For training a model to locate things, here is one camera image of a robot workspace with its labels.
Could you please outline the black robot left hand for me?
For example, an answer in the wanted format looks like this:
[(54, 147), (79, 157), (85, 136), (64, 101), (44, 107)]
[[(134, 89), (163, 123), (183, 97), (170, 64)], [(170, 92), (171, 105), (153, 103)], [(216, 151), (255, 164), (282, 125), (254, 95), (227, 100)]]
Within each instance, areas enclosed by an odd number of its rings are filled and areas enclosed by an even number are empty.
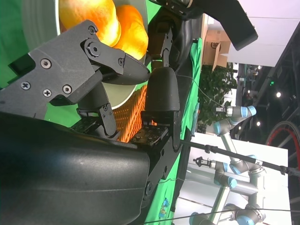
[(162, 6), (148, 24), (148, 47), (145, 65), (162, 60), (163, 65), (178, 71), (185, 63), (193, 43), (192, 20), (199, 18), (180, 7)]

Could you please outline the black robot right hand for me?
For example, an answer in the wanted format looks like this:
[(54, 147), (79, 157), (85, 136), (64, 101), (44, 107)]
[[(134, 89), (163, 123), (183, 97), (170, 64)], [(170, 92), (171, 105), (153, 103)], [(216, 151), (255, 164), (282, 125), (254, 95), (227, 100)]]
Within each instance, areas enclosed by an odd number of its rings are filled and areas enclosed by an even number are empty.
[[(89, 20), (11, 63), (0, 91), (0, 222), (126, 225), (165, 179), (180, 144), (177, 77), (101, 43)], [(103, 83), (147, 82), (142, 128), (118, 132)]]

